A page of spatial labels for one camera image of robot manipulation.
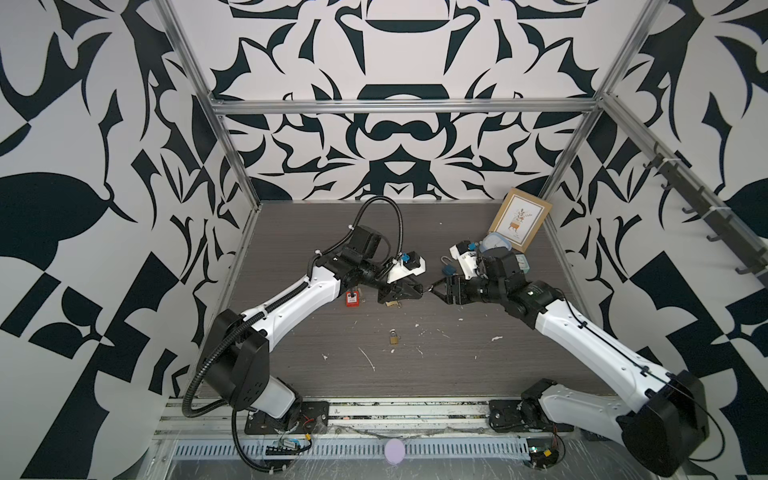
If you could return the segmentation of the blue padlock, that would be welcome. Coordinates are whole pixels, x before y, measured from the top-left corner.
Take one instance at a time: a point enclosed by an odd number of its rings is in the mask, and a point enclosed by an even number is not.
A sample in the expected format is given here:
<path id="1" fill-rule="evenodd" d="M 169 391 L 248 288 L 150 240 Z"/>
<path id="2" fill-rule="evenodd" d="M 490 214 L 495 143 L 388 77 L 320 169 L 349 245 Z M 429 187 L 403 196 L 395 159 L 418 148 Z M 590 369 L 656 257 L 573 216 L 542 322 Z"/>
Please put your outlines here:
<path id="1" fill-rule="evenodd" d="M 448 256 L 441 256 L 440 261 L 442 263 L 442 274 L 446 277 L 453 276 L 457 273 L 457 269 L 453 264 L 453 260 Z"/>

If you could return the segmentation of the red padlock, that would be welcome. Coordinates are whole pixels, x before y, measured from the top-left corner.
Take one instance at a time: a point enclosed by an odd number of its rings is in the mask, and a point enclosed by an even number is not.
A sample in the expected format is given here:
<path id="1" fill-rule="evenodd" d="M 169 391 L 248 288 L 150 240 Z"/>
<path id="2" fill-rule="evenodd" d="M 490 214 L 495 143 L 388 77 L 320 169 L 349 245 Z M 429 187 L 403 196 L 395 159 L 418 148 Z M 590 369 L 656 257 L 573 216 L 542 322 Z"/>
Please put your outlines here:
<path id="1" fill-rule="evenodd" d="M 356 289 L 348 290 L 345 293 L 345 305 L 348 308 L 355 308 L 360 305 L 360 293 Z"/>

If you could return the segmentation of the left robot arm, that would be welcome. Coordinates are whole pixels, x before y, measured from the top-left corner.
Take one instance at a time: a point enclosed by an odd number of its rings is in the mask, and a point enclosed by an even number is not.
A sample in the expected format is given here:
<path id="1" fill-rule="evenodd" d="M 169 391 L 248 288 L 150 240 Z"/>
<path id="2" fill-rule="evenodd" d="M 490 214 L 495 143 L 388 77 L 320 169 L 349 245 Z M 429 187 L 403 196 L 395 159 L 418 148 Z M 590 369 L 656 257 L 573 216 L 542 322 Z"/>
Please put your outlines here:
<path id="1" fill-rule="evenodd" d="M 381 233 L 362 225 L 362 216 L 374 203 L 397 208 L 387 197 L 365 201 L 346 235 L 309 261 L 306 273 L 265 303 L 236 313 L 222 311 L 214 319 L 198 366 L 182 397 L 186 418 L 197 418 L 228 406 L 233 412 L 256 410 L 293 424 L 300 396 L 270 372 L 270 354 L 277 344 L 316 310 L 359 286 L 373 288 L 381 304 L 418 300 L 423 287 L 417 278 L 425 260 L 407 252 L 404 220 L 396 211 L 398 237 L 386 259 L 375 260 Z"/>

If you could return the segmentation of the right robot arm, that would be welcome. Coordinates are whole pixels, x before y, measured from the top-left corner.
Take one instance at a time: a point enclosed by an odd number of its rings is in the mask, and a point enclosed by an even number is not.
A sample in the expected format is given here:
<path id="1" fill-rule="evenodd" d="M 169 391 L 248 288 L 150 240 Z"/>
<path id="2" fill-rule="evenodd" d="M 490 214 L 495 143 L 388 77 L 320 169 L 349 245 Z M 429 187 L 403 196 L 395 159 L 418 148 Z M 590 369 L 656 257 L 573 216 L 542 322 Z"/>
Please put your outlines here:
<path id="1" fill-rule="evenodd" d="M 614 393 L 602 398 L 541 381 L 534 400 L 548 420 L 613 440 L 665 478 L 708 438 L 705 389 L 692 373 L 673 373 L 632 351 L 579 312 L 561 290 L 527 280 L 516 254 L 504 247 L 482 251 L 464 241 L 451 247 L 450 256 L 460 271 L 440 279 L 444 303 L 502 306 L 567 350 Z"/>

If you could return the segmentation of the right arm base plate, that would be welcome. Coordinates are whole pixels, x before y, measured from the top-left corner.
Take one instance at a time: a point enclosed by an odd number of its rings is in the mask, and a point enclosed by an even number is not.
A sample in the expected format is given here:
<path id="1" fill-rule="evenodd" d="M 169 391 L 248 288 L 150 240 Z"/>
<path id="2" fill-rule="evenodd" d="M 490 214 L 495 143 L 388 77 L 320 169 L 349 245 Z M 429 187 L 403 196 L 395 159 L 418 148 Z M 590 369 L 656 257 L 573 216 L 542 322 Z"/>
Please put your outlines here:
<path id="1" fill-rule="evenodd" d="M 539 429 L 538 404 L 533 400 L 491 400 L 489 426 L 497 433 Z"/>

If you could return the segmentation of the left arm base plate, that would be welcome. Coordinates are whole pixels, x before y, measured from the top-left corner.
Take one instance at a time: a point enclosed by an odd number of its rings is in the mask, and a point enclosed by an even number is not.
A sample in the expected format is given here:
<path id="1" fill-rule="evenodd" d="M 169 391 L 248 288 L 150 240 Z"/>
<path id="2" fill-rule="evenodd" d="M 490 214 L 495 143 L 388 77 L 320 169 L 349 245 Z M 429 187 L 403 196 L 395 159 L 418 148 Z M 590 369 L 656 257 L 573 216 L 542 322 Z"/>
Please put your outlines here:
<path id="1" fill-rule="evenodd" d="M 255 407 L 250 407 L 244 433 L 246 435 L 301 434 L 306 427 L 324 426 L 329 409 L 330 404 L 327 401 L 296 401 L 283 417 L 273 418 Z"/>

